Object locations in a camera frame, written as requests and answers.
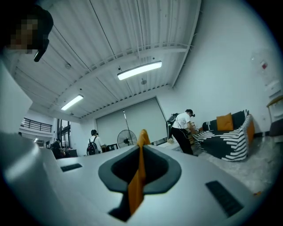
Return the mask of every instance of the standing fan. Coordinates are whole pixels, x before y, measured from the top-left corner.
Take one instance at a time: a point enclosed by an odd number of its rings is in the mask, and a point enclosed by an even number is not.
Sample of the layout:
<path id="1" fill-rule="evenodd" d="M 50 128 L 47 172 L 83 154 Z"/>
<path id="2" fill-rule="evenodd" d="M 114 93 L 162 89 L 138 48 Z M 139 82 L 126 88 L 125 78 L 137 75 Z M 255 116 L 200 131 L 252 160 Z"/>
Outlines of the standing fan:
<path id="1" fill-rule="evenodd" d="M 131 130 L 122 130 L 117 138 L 119 148 L 137 145 L 137 137 Z"/>

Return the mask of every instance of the balcony railing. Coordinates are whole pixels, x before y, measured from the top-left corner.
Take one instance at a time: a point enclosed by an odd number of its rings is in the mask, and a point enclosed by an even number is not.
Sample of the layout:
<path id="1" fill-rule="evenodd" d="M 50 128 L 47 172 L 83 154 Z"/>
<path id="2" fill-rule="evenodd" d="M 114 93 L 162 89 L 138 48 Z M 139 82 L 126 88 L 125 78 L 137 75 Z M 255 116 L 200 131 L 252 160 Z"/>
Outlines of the balcony railing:
<path id="1" fill-rule="evenodd" d="M 30 128 L 30 129 L 36 129 L 40 131 L 45 131 L 45 132 L 51 132 L 52 125 L 33 121 L 28 118 L 23 118 L 22 127 Z"/>

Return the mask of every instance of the fluorescent light fixture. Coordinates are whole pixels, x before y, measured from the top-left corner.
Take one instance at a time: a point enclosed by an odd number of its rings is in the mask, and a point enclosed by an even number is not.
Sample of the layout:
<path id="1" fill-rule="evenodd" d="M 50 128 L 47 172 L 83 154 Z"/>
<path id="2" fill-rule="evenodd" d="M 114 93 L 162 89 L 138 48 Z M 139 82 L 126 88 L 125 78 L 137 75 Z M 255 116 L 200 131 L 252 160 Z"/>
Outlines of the fluorescent light fixture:
<path id="1" fill-rule="evenodd" d="M 156 62 L 153 62 L 153 63 L 144 64 L 142 66 L 138 66 L 138 67 L 135 67 L 135 68 L 129 69 L 127 71 L 119 73 L 118 78 L 119 78 L 119 80 L 127 79 L 131 76 L 138 75 L 138 74 L 143 73 L 143 72 L 147 72 L 147 71 L 150 71 L 150 70 L 153 70 L 153 69 L 156 69 L 156 68 L 161 68 L 161 66 L 162 66 L 161 61 L 156 61 Z"/>
<path id="2" fill-rule="evenodd" d="M 82 95 L 78 95 L 76 98 L 74 98 L 73 100 L 71 100 L 68 104 L 66 104 L 64 107 L 61 108 L 61 110 L 65 111 L 67 110 L 70 106 L 74 105 L 75 103 L 77 103 L 78 101 L 80 101 L 81 99 L 83 99 L 84 97 Z"/>

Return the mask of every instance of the black vent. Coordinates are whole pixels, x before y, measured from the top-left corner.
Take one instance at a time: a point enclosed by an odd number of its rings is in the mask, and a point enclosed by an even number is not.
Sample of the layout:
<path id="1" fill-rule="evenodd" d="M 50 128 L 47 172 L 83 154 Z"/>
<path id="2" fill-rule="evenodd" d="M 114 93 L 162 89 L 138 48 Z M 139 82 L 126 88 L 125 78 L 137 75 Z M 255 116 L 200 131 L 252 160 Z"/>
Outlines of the black vent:
<path id="1" fill-rule="evenodd" d="M 69 170 L 74 170 L 77 168 L 81 168 L 82 165 L 77 163 L 77 164 L 73 164 L 73 165 L 69 165 L 69 166 L 62 166 L 61 169 L 63 172 L 69 171 Z"/>
<path id="2" fill-rule="evenodd" d="M 218 181 L 206 183 L 207 188 L 224 209 L 228 217 L 240 211 L 243 206 Z"/>

